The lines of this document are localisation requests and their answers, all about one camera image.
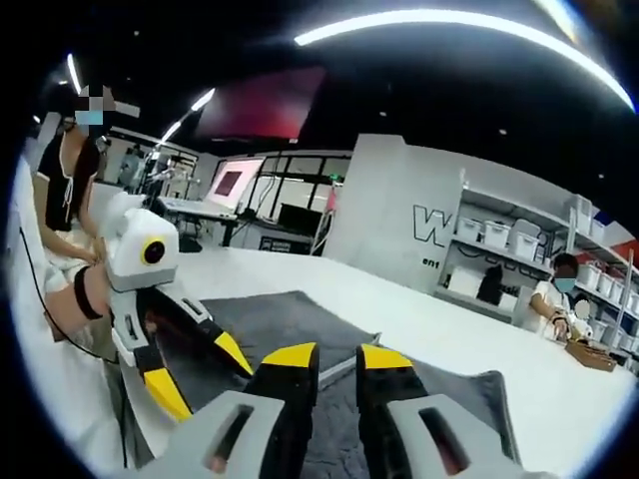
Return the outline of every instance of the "black ceiling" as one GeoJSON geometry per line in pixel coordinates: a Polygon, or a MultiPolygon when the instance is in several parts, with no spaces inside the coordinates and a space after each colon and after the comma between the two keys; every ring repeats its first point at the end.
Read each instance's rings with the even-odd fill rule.
{"type": "MultiPolygon", "coordinates": [[[[334,20],[417,6],[493,14],[563,39],[530,0],[251,3],[94,9],[76,36],[82,78],[109,84],[119,100],[141,107],[140,119],[125,119],[121,126],[161,137],[211,87],[295,66],[326,68],[296,145],[198,142],[192,138],[197,118],[171,140],[220,156],[290,147],[351,149],[358,133],[399,134],[411,144],[528,171],[596,202],[610,188],[629,188],[620,165],[639,173],[632,162],[639,157],[631,153],[636,117],[599,82],[526,41],[469,27],[403,25],[304,48],[293,42],[295,35],[334,20]]],[[[605,57],[637,102],[635,2],[617,1],[623,14],[616,20],[597,10],[601,2],[573,3],[596,32],[598,48],[588,55],[605,57]]]]}

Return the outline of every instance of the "led light strip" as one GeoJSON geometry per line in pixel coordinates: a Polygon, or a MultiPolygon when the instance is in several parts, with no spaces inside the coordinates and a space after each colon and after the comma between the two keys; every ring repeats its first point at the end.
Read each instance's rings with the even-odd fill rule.
{"type": "Polygon", "coordinates": [[[324,40],[342,33],[353,32],[364,28],[378,27],[382,25],[397,25],[403,23],[449,23],[469,25],[473,27],[487,28],[499,32],[508,33],[530,42],[541,45],[564,58],[579,65],[595,78],[603,82],[612,90],[630,109],[635,112],[635,107],[628,93],[615,78],[590,58],[575,50],[571,46],[551,37],[539,30],[527,27],[520,23],[505,20],[499,17],[483,15],[480,13],[461,12],[455,10],[397,10],[375,13],[362,17],[355,17],[337,23],[316,28],[295,37],[300,46],[306,46],[319,40],[324,40]]]}

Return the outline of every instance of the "black strap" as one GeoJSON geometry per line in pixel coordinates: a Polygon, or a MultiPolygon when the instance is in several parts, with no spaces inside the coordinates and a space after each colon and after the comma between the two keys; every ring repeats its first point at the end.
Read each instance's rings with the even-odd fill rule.
{"type": "Polygon", "coordinates": [[[87,319],[100,319],[102,317],[102,314],[97,313],[91,306],[89,297],[87,296],[87,290],[84,285],[84,275],[86,274],[87,269],[89,269],[89,267],[84,266],[77,272],[76,277],[73,279],[73,289],[76,293],[78,306],[80,306],[80,310],[82,311],[82,313],[87,316],[87,319]]]}

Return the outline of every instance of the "brown box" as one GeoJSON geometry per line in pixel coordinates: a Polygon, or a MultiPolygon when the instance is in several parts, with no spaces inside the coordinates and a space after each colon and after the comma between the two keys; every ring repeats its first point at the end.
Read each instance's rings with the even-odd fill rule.
{"type": "Polygon", "coordinates": [[[617,365],[615,360],[606,354],[606,351],[590,347],[583,343],[568,341],[566,351],[581,364],[593,369],[610,372],[617,365]]]}

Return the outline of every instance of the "hand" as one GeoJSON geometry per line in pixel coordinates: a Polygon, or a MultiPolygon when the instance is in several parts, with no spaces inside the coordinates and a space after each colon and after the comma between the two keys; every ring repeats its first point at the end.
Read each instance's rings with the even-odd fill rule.
{"type": "Polygon", "coordinates": [[[104,242],[104,238],[93,238],[92,246],[98,261],[104,261],[107,258],[107,245],[104,242]]]}
{"type": "Polygon", "coordinates": [[[88,249],[82,249],[78,254],[78,258],[90,265],[97,264],[99,262],[98,256],[90,252],[88,249]]]}

